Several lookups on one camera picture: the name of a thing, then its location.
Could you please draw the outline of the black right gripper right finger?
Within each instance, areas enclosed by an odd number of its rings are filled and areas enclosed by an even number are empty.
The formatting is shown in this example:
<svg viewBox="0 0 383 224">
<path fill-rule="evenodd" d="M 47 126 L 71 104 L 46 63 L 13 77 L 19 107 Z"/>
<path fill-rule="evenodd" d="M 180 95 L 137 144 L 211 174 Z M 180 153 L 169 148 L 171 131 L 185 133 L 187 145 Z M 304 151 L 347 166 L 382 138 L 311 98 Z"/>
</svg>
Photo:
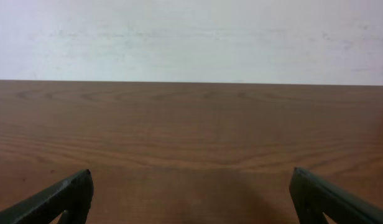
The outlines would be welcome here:
<svg viewBox="0 0 383 224">
<path fill-rule="evenodd" d="M 296 167 L 289 191 L 300 223 L 382 224 L 383 210 L 312 172 Z"/>
</svg>

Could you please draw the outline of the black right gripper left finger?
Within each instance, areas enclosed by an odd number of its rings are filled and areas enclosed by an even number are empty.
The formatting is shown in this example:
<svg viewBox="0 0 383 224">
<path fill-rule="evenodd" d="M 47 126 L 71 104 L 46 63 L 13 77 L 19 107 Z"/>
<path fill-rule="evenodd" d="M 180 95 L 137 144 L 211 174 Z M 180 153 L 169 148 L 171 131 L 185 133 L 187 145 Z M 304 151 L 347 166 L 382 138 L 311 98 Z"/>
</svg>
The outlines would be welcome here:
<svg viewBox="0 0 383 224">
<path fill-rule="evenodd" d="M 94 186 L 91 172 L 81 170 L 0 212 L 0 223 L 85 223 Z"/>
</svg>

